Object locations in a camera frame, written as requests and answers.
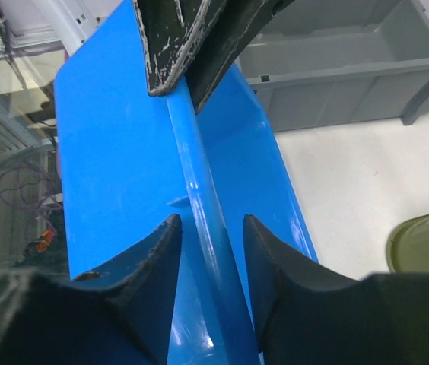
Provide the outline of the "blue plastic bin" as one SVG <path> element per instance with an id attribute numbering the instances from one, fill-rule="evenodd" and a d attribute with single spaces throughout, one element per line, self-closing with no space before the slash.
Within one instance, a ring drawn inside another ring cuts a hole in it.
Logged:
<path id="1" fill-rule="evenodd" d="M 112 363 L 259 364 L 245 216 L 316 253 L 274 133 L 230 67 L 195 114 L 147 92 L 124 1 L 56 76 L 69 270 L 134 339 Z"/>

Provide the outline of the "olive green slotted basket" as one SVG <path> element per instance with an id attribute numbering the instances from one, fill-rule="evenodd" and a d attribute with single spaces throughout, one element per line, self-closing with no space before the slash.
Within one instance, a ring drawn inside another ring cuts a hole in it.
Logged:
<path id="1" fill-rule="evenodd" d="M 386 263 L 391 272 L 429 273 L 429 214 L 392 230 L 386 243 Z"/>

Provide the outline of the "grey plastic crate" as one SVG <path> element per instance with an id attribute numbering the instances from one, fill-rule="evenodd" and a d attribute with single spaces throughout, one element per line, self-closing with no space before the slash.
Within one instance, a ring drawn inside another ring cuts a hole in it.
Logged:
<path id="1" fill-rule="evenodd" d="M 429 18 L 419 1 L 295 1 L 238 63 L 277 132 L 429 113 Z"/>

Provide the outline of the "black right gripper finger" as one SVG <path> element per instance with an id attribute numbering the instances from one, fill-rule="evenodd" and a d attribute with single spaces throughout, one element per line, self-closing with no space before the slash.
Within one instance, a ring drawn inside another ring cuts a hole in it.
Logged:
<path id="1" fill-rule="evenodd" d="M 164 364 L 182 222 L 151 234 L 73 281 L 0 270 L 0 364 Z"/>
<path id="2" fill-rule="evenodd" d="M 134 1 L 145 60 L 148 94 L 165 96 L 199 50 L 215 22 L 213 1 Z"/>
<path id="3" fill-rule="evenodd" d="M 267 364 L 429 364 L 429 274 L 340 275 L 247 215 L 243 243 Z"/>
<path id="4" fill-rule="evenodd" d="M 257 33 L 293 0 L 227 1 L 187 68 L 186 82 L 200 113 L 235 59 Z"/>

